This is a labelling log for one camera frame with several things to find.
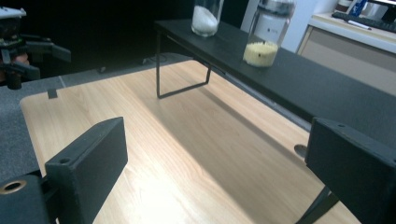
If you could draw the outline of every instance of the wooden table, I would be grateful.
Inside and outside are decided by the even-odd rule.
[[[195,61],[164,66],[162,88],[205,71]],[[57,94],[21,101],[43,174],[93,124],[124,117],[129,161],[95,223],[293,223],[323,188],[293,151],[308,133],[216,74],[162,100],[155,69]],[[318,223],[359,222],[339,203]]]

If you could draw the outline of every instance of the screw hole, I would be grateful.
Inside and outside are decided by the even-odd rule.
[[[15,182],[15,183],[11,183],[9,185],[7,185],[4,189],[5,190],[14,190],[16,188],[18,188],[21,185],[20,182]]]
[[[307,148],[306,148],[306,146],[304,146],[304,145],[295,145],[294,146],[294,151],[297,153],[297,155],[299,155],[300,157],[302,157],[302,158],[305,158],[306,157],[306,151],[307,151]]]
[[[0,194],[10,194],[23,189],[26,186],[25,180],[12,181],[0,188]]]
[[[60,162],[61,164],[65,164],[65,163],[70,162],[70,159],[68,159],[68,158],[61,159],[59,162]]]

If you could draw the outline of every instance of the wall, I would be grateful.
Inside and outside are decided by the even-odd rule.
[[[338,0],[318,0],[313,14],[333,12],[337,3]]]
[[[241,25],[248,0],[225,1],[221,20]],[[23,34],[50,37],[72,51],[72,62],[51,57],[34,64],[43,77],[105,67],[123,67],[154,56],[156,20],[190,19],[193,0],[2,0],[4,7],[23,7]],[[181,52],[171,41],[164,50]]]

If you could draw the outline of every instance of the glass container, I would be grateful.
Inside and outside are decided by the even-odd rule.
[[[195,0],[191,29],[200,36],[212,36],[218,31],[224,0]]]
[[[294,0],[261,0],[250,26],[244,61],[258,67],[274,62],[295,7]]]

